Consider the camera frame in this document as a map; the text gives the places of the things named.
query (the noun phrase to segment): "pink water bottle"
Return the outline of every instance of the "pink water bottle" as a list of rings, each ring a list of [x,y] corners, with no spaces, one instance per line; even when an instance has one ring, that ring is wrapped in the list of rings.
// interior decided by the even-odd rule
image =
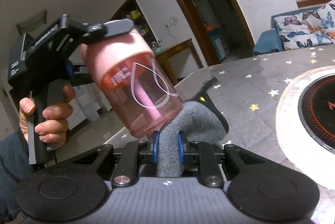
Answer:
[[[81,54],[93,81],[132,136],[150,134],[182,109],[181,98],[136,29],[82,44]]]

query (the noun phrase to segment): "blue container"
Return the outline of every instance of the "blue container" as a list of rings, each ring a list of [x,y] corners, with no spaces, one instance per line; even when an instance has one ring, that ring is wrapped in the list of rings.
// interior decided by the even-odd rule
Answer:
[[[226,57],[226,52],[223,47],[222,38],[220,36],[221,30],[219,28],[215,28],[211,31],[208,31],[207,34],[212,41],[213,47],[215,49],[215,52],[217,54],[217,57],[219,58],[219,61],[222,62],[224,57]]]

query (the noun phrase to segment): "gray tablecloth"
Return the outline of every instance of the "gray tablecloth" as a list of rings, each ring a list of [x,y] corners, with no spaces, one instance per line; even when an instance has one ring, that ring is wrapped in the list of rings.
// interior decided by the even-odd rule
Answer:
[[[219,83],[208,94],[230,126],[222,143],[231,141],[296,169],[277,142],[277,104],[290,79],[308,70],[329,65],[335,65],[334,45],[260,55],[200,69],[181,81],[176,90],[186,100],[195,95],[204,81],[212,76],[217,77]],[[114,142],[120,147],[133,139],[128,134]],[[317,224],[334,223],[335,191],[322,186],[319,188],[321,198],[313,220]]]

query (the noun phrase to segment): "blue clip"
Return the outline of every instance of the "blue clip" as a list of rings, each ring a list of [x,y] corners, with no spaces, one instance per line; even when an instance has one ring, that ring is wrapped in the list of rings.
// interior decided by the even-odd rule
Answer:
[[[158,159],[158,142],[159,142],[159,140],[160,140],[160,133],[157,132],[155,142],[153,144],[153,154],[152,154],[152,161],[155,164],[157,163],[157,159]]]
[[[66,74],[69,79],[72,79],[74,76],[72,67],[70,65],[66,66]]]
[[[180,134],[178,134],[178,148],[179,148],[179,160],[183,164],[184,163],[184,146],[183,146],[183,141],[182,141]]]

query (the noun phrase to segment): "yellow star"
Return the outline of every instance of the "yellow star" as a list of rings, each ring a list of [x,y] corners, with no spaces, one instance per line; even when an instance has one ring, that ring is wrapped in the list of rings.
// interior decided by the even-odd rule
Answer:
[[[259,110],[258,104],[251,104],[249,109],[252,110],[252,111]]]

